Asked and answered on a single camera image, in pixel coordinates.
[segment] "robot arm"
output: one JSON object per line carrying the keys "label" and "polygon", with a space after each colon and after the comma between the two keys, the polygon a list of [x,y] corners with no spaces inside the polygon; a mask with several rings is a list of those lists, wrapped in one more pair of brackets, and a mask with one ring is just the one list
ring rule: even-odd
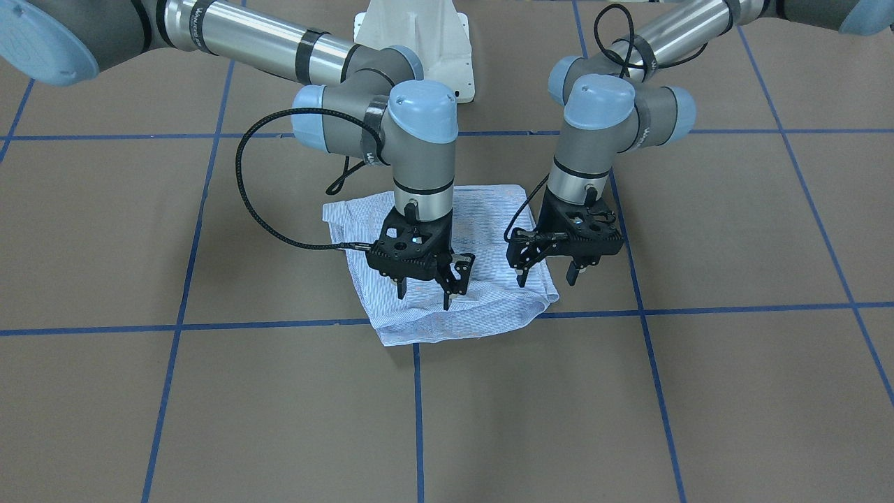
{"label": "robot arm", "polygon": [[[613,4],[597,24],[611,8],[627,13]],[[894,21],[894,1],[692,0],[589,59],[569,56],[555,65],[549,91],[565,107],[565,121],[540,217],[533,231],[514,228],[506,236],[506,258],[519,286],[548,256],[572,258],[566,278],[574,285],[587,266],[620,251],[624,238],[602,199],[614,156],[678,140],[696,120],[695,101],[685,90],[644,82],[734,26],[771,16],[869,35]]]}
{"label": "robot arm", "polygon": [[[691,0],[594,57],[559,61],[549,90],[565,107],[564,124],[538,225],[507,238],[520,285],[547,256],[572,257],[573,285],[587,265],[620,250],[624,238],[603,201],[614,156],[675,141],[695,122],[688,93],[644,82],[759,17],[868,35],[894,22],[894,0]],[[437,281],[445,309],[466,293],[474,256],[451,248],[456,100],[421,80],[412,51],[363,47],[224,0],[0,0],[0,55],[38,81],[89,80],[160,47],[230,57],[307,84],[292,110],[299,141],[392,166],[395,207],[379,239],[354,249],[397,284],[399,297],[407,277]]]}

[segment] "blue striped fabric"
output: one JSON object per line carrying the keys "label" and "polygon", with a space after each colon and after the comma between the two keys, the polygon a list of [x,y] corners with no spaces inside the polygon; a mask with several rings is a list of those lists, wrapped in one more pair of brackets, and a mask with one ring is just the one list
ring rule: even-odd
{"label": "blue striped fabric", "polygon": [[[525,200],[518,185],[456,187],[453,193],[453,250],[475,253],[468,293],[442,309],[443,291],[435,281],[408,279],[407,296],[367,266],[360,251],[346,251],[348,269],[370,323],[384,345],[438,342],[485,337],[525,327],[550,303],[559,300],[549,269],[539,263],[531,269],[525,288],[519,288],[515,271],[506,262],[503,229]],[[333,243],[371,243],[394,205],[392,192],[325,204],[323,220],[329,223]],[[516,224],[534,226],[530,209]]]}

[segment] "grid line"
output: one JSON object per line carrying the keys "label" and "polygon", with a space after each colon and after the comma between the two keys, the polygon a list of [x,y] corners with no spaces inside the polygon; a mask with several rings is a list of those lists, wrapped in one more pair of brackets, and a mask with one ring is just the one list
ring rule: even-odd
{"label": "grid line", "polygon": [[[894,134],[894,129],[782,129],[786,134]],[[689,134],[779,134],[780,129],[694,129]],[[239,139],[244,133],[222,132],[221,139]],[[557,136],[558,130],[460,131],[460,136]],[[118,141],[118,140],[198,140],[217,137],[213,132],[160,132],[149,134],[33,134],[2,136],[4,141]],[[295,138],[294,132],[257,132],[256,138]]]}
{"label": "grid line", "polygon": [[[894,302],[856,303],[859,309],[894,309]],[[645,309],[647,317],[680,316],[705,314],[736,314],[747,312],[792,312],[792,311],[840,311],[850,310],[850,303],[816,304],[776,304],[721,307],[686,307],[669,309]],[[551,311],[537,316],[538,320],[574,320],[588,318],[627,318],[639,316],[639,310],[614,311]],[[7,328],[0,329],[0,337],[76,336],[92,334],[124,334],[144,332],[195,332],[208,330],[241,330],[258,328],[311,328],[369,325],[369,318],[347,318],[329,320],[279,320],[279,321],[232,321],[217,323],[183,323],[182,325],[121,325],[103,327],[58,327],[58,328]]]}
{"label": "grid line", "polygon": [[422,362],[419,343],[413,344],[413,395],[416,401],[416,501],[426,501],[426,469],[422,435]]}
{"label": "grid line", "polygon": [[817,227],[819,227],[820,234],[822,235],[822,240],[825,242],[826,249],[828,250],[829,256],[832,260],[832,264],[835,266],[835,271],[838,273],[841,286],[842,288],[844,288],[844,292],[845,295],[848,297],[848,302],[850,304],[851,310],[854,312],[856,324],[858,327],[860,327],[860,332],[863,334],[863,339],[866,342],[866,347],[869,350],[869,354],[873,358],[875,369],[879,372],[881,383],[884,386],[885,391],[888,393],[888,399],[890,400],[891,405],[894,406],[894,389],[891,389],[891,384],[888,380],[888,374],[885,372],[885,369],[881,364],[881,359],[879,358],[878,352],[875,350],[873,339],[870,337],[869,330],[866,328],[866,325],[863,321],[863,315],[860,314],[860,308],[857,306],[854,294],[853,292],[851,292],[850,286],[848,285],[848,280],[845,278],[844,269],[841,268],[841,264],[838,260],[838,255],[835,253],[835,249],[832,246],[829,234],[826,232],[826,227],[822,223],[820,212],[816,208],[814,197],[811,195],[810,188],[807,186],[807,180],[804,178],[804,173],[801,171],[801,166],[798,163],[797,156],[795,155],[795,150],[791,146],[788,134],[782,127],[782,121],[780,119],[779,112],[777,111],[776,106],[773,104],[772,97],[770,96],[770,90],[767,88],[767,84],[764,81],[763,76],[761,75],[761,71],[757,66],[755,55],[752,52],[751,47],[748,45],[748,39],[745,36],[745,31],[742,30],[742,27],[740,26],[737,26],[736,29],[738,30],[738,35],[742,40],[742,44],[745,46],[745,51],[748,54],[748,59],[751,61],[751,65],[755,70],[757,80],[761,84],[761,89],[763,90],[763,94],[767,99],[767,104],[770,106],[770,111],[773,114],[773,119],[775,119],[776,124],[779,127],[779,133],[782,136],[782,141],[785,142],[786,150],[789,153],[789,159],[791,160],[792,166],[795,168],[795,174],[797,175],[798,181],[801,183],[801,189],[804,192],[807,204],[810,206],[810,211],[814,215],[814,220],[816,221]]}
{"label": "grid line", "polygon": [[180,347],[180,338],[183,332],[183,321],[186,318],[186,306],[190,298],[190,285],[192,283],[192,274],[195,270],[196,257],[198,255],[198,241],[202,234],[202,223],[205,214],[205,202],[208,198],[208,188],[211,184],[211,176],[214,174],[215,162],[217,160],[217,148],[220,145],[220,135],[224,127],[224,116],[226,114],[227,101],[230,96],[230,84],[232,82],[232,72],[236,63],[230,61],[227,69],[226,81],[223,84],[223,95],[221,97],[220,110],[217,115],[217,127],[215,129],[214,143],[211,146],[211,153],[208,156],[208,167],[205,174],[205,185],[202,188],[202,198],[198,205],[198,217],[196,218],[196,228],[192,237],[192,247],[190,249],[190,261],[186,267],[186,277],[183,280],[183,296],[181,298],[180,309],[177,313],[177,329],[174,331],[171,341],[171,353],[168,356],[167,373],[164,376],[164,386],[162,388],[161,402],[158,406],[158,418],[156,420],[156,430],[152,439],[152,448],[149,451],[149,462],[146,469],[146,480],[143,483],[142,503],[148,503],[149,494],[152,491],[152,481],[155,477],[156,460],[158,459],[158,449],[161,445],[162,430],[164,428],[164,417],[167,413],[168,397],[171,393],[171,383],[173,381],[174,365],[177,362],[177,350]]}
{"label": "grid line", "polygon": [[21,116],[25,113],[25,105],[28,104],[28,98],[30,98],[31,96],[32,89],[34,89],[34,79],[28,81],[28,86],[25,87],[25,92],[21,95],[21,101],[19,102],[19,108],[15,111],[13,123],[10,124],[9,132],[4,137],[3,147],[0,147],[0,163],[2,163],[3,160],[6,158],[6,152],[9,151],[10,143],[13,142],[13,137],[15,136],[15,128],[19,126]]}
{"label": "grid line", "polygon": [[[571,7],[574,10],[574,20],[578,28],[578,37],[580,39],[580,50],[584,58],[588,58],[589,54],[586,50],[586,42],[584,39],[584,30],[580,22],[580,11],[578,10],[577,0],[571,1]],[[615,183],[614,171],[609,171],[609,183],[611,184],[611,193],[615,199],[615,205],[618,207],[618,226],[620,231],[627,236],[627,226],[624,223],[624,210],[621,206],[620,196],[618,194],[618,185]],[[630,280],[633,283],[633,293],[637,298],[637,316],[639,324],[643,330],[643,341],[645,342],[645,351],[649,359],[649,367],[652,371],[652,381],[655,387],[655,396],[658,400],[658,410],[662,417],[662,426],[664,428],[664,438],[667,441],[668,454],[670,455],[670,466],[673,470],[674,481],[677,484],[677,495],[679,503],[687,503],[686,488],[683,485],[683,476],[679,469],[679,460],[677,458],[677,447],[673,440],[673,430],[671,429],[671,418],[668,414],[667,405],[664,402],[664,391],[662,389],[661,374],[658,371],[658,362],[655,360],[655,351],[652,346],[652,335],[649,332],[649,322],[645,316],[645,306],[643,305],[643,295],[639,288],[639,280],[637,279],[637,266],[633,260],[633,247],[630,240],[627,239],[627,258],[630,265]]]}

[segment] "black ring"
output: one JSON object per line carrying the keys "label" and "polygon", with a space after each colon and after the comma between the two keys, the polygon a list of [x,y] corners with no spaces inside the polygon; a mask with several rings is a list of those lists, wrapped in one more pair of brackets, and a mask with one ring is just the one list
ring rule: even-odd
{"label": "black ring", "polygon": [[[667,86],[662,86],[662,89],[670,91],[670,95],[673,96],[674,109],[677,111],[677,117],[679,117],[679,100],[677,99],[677,94],[675,92],[673,92],[673,89],[671,89]],[[674,130],[676,130],[676,129],[677,129],[677,123],[674,122]],[[664,143],[659,143],[658,146],[661,147],[661,145],[666,145],[668,141],[671,141],[671,136],[673,136],[673,131],[670,132],[670,136],[668,136],[668,139],[665,140]]]}
{"label": "black ring", "polygon": [[776,15],[788,21],[789,17],[785,15],[785,0],[776,0]]}
{"label": "black ring", "polygon": [[763,0],[763,7],[761,8],[761,13],[758,14],[757,17],[763,17],[764,13],[767,12],[767,9],[770,8],[770,0]]}
{"label": "black ring", "polygon": [[383,71],[381,71],[381,70],[376,70],[376,68],[366,67],[366,68],[361,68],[361,69],[357,70],[357,71],[354,72],[354,73],[359,73],[359,72],[373,72],[373,73],[378,73],[379,75],[382,75],[382,78],[384,78],[385,80],[387,80],[388,83],[391,84],[392,87],[394,87],[394,81],[392,80],[392,78],[389,77],[388,75],[385,75],[385,73],[384,73]]}
{"label": "black ring", "polygon": [[605,173],[581,173],[579,171],[575,171],[575,170],[571,169],[568,166],[563,165],[561,162],[559,162],[559,159],[557,159],[557,158],[552,158],[552,163],[555,164],[556,167],[558,167],[561,171],[563,171],[571,176],[574,176],[576,178],[586,178],[587,180],[598,180],[600,178],[605,178],[606,176],[609,175],[608,171],[606,171]]}
{"label": "black ring", "polygon": [[[373,129],[379,131],[381,141],[385,141],[384,131],[382,131],[382,119],[385,115],[385,109],[388,108],[387,96],[375,96],[370,100],[367,106],[367,112],[363,117],[363,122],[369,124]],[[360,145],[363,148],[363,160],[370,165],[383,166],[384,161],[376,155],[378,145],[375,143],[373,135],[367,130],[360,131]]]}
{"label": "black ring", "polygon": [[344,66],[342,67],[342,78],[341,82],[344,82],[345,79],[348,78],[348,64],[350,63],[350,59],[354,56],[354,53],[357,52],[357,49],[360,48],[360,44],[354,44],[354,47],[348,51],[348,55],[344,58]]}
{"label": "black ring", "polygon": [[295,77],[302,84],[312,84],[310,81],[310,55],[314,52],[314,45],[326,34],[325,31],[308,29],[301,36],[298,49],[295,51]]}
{"label": "black ring", "polygon": [[190,12],[190,38],[192,38],[192,43],[198,47],[198,50],[204,53],[209,53],[210,55],[216,54],[211,52],[205,44],[205,35],[203,33],[202,25],[205,23],[205,14],[208,13],[208,8],[216,1],[217,0],[198,0],[192,6],[192,12]]}
{"label": "black ring", "polygon": [[143,25],[143,49],[139,51],[140,54],[143,54],[152,45],[152,24],[149,22],[149,14],[146,12],[146,7],[143,6],[140,0],[131,0],[131,5],[137,11],[139,22]]}
{"label": "black ring", "polygon": [[159,0],[158,6],[156,7],[156,26],[158,27],[158,34],[162,36],[162,40],[164,40],[165,44],[173,47],[171,39],[167,36],[167,26],[164,25],[164,8],[166,5],[167,2]]}
{"label": "black ring", "polygon": [[721,35],[732,30],[732,27],[735,26],[739,17],[742,15],[742,6],[738,3],[738,0],[723,0],[723,3],[727,5],[727,10],[730,14],[730,22],[727,24],[727,29],[725,29]]}
{"label": "black ring", "polygon": [[634,99],[633,109],[637,113],[637,119],[639,119],[639,125],[637,126],[637,137],[633,140],[633,143],[630,143],[630,146],[627,147],[626,150],[624,150],[625,152],[639,149],[643,145],[643,143],[645,143],[645,139],[649,136],[649,133],[646,132],[646,130],[652,127],[652,111],[645,103],[645,100],[640,99],[638,95]]}
{"label": "black ring", "polygon": [[406,186],[406,185],[402,185],[402,184],[401,184],[400,182],[398,182],[397,180],[394,180],[394,186],[395,186],[395,187],[397,187],[398,189],[401,189],[401,190],[404,191],[404,192],[409,192],[409,193],[411,193],[411,194],[416,194],[417,196],[430,196],[430,195],[434,195],[434,194],[439,194],[439,193],[444,192],[444,191],[446,191],[447,189],[451,188],[452,185],[453,185],[453,181],[450,180],[450,182],[447,183],[444,187],[438,187],[437,189],[431,189],[431,190],[423,191],[423,190],[419,190],[419,189],[410,189],[408,186]]}
{"label": "black ring", "polygon": [[615,42],[618,41],[624,41],[633,46],[639,54],[639,57],[643,59],[643,82],[648,81],[652,77],[652,74],[659,70],[660,65],[658,65],[658,59],[655,58],[655,51],[652,50],[652,45],[649,44],[648,40],[639,35],[634,35],[633,43],[630,43],[628,37],[621,37],[615,40]]}

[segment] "silver metal tube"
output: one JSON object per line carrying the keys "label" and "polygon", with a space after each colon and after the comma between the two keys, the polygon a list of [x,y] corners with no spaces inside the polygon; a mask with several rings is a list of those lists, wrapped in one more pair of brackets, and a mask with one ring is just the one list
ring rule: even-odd
{"label": "silver metal tube", "polygon": [[605,182],[608,175],[602,178],[581,178],[562,171],[555,163],[552,163],[550,181],[546,185],[550,192],[557,198],[569,204],[584,204],[586,191],[593,187],[598,192],[597,197],[603,197]]}
{"label": "silver metal tube", "polygon": [[435,194],[414,194],[394,185],[394,207],[401,215],[412,201],[416,202],[420,222],[437,220],[453,211],[453,185]]}
{"label": "silver metal tube", "polygon": [[310,81],[314,83],[338,83],[342,80],[342,69],[348,61],[353,42],[324,35],[316,41],[310,54]]}
{"label": "silver metal tube", "polygon": [[[197,29],[211,53],[250,64],[258,70],[290,81],[299,79],[296,54],[308,28],[258,13],[223,0],[213,2],[199,19],[193,15],[197,0],[169,0],[164,11],[168,38],[184,51],[197,47]],[[331,35],[316,40],[308,73],[315,84],[337,84],[354,44]]]}
{"label": "silver metal tube", "polygon": [[[647,24],[637,34],[652,47],[658,64],[670,64],[719,37],[730,24],[730,9],[723,0],[694,0]],[[609,49],[621,57],[627,55],[629,43],[618,41]],[[630,62],[643,64],[643,57],[634,48]],[[630,78],[642,81],[643,70],[631,68]]]}

